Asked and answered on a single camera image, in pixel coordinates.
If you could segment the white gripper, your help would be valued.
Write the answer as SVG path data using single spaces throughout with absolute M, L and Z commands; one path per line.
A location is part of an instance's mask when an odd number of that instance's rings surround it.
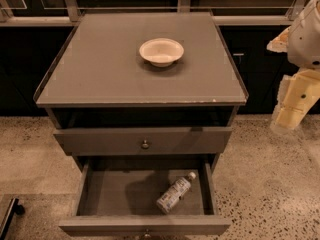
M 295 130 L 319 99 L 318 70 L 303 68 L 292 77 L 285 75 L 280 82 L 270 128 L 278 134 Z

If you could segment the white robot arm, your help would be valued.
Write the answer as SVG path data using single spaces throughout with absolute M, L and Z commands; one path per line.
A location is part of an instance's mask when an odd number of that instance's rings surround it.
M 295 130 L 320 99 L 320 0 L 310 0 L 267 49 L 285 52 L 288 61 L 299 67 L 293 76 L 283 76 L 272 114 L 270 128 L 285 134 Z

